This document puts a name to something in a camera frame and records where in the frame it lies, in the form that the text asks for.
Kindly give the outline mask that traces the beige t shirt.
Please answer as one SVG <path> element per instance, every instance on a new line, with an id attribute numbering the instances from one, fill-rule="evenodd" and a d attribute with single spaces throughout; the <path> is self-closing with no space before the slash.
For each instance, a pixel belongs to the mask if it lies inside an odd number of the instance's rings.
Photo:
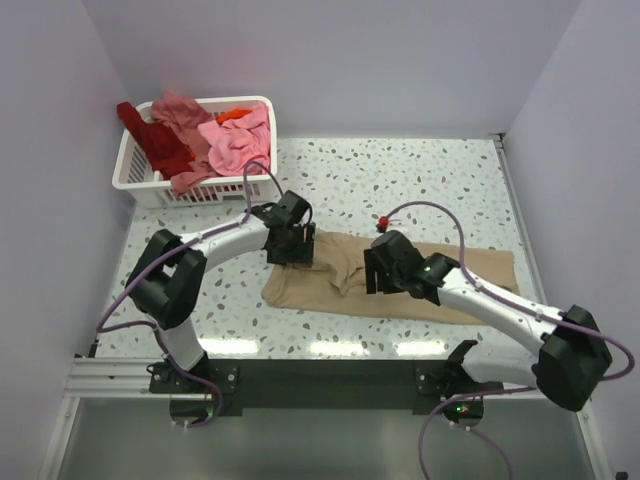
<path id="1" fill-rule="evenodd" d="M 317 233 L 313 264 L 308 268 L 274 266 L 262 298 L 270 306 L 294 310 L 454 325 L 482 323 L 407 293 L 367 294 L 364 250 L 372 242 L 371 238 L 339 232 Z"/>

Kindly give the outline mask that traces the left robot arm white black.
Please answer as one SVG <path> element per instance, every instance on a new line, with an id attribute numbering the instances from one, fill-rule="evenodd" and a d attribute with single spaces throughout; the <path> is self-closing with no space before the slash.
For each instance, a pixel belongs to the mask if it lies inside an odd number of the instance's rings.
<path id="1" fill-rule="evenodd" d="M 197 339 L 191 314 L 205 274 L 242 255 L 265 253 L 278 266 L 313 262 L 315 224 L 311 204 L 288 190 L 277 202 L 247 208 L 237 219 L 196 233 L 156 232 L 125 288 L 154 324 L 167 359 L 147 367 L 154 394 L 211 393 L 219 381 Z"/>

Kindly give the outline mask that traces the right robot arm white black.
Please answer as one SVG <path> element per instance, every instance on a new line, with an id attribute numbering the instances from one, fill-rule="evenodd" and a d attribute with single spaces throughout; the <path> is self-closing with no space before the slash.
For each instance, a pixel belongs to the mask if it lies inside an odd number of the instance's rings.
<path id="1" fill-rule="evenodd" d="M 466 343 L 450 355 L 448 386 L 459 393 L 487 382 L 538 389 L 557 406 L 577 412 L 603 381 L 611 353 L 593 315 L 530 302 L 466 271 L 441 253 L 422 255 L 398 231 L 388 231 L 364 252 L 369 294 L 412 298 L 471 316 L 516 342 L 499 349 Z"/>

